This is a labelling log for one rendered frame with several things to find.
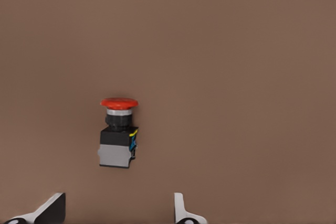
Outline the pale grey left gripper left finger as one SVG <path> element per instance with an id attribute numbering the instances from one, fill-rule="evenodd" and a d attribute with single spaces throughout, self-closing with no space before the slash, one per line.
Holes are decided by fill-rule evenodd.
<path id="1" fill-rule="evenodd" d="M 3 224 L 63 224 L 66 193 L 55 193 L 34 212 L 13 217 Z"/>

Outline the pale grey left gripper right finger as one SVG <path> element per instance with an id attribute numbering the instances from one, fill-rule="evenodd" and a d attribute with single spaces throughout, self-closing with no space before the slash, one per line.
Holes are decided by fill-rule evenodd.
<path id="1" fill-rule="evenodd" d="M 203 216 L 192 214 L 185 209 L 182 193 L 174 193 L 174 221 L 175 224 L 207 224 Z"/>

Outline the red button switch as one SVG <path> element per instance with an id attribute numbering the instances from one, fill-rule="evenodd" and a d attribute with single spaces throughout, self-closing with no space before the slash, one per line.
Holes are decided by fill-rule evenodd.
<path id="1" fill-rule="evenodd" d="M 135 159 L 136 138 L 139 128 L 132 123 L 133 108 L 138 101 L 132 98 L 105 98 L 100 102 L 106 108 L 107 127 L 100 132 L 99 165 L 129 168 Z"/>

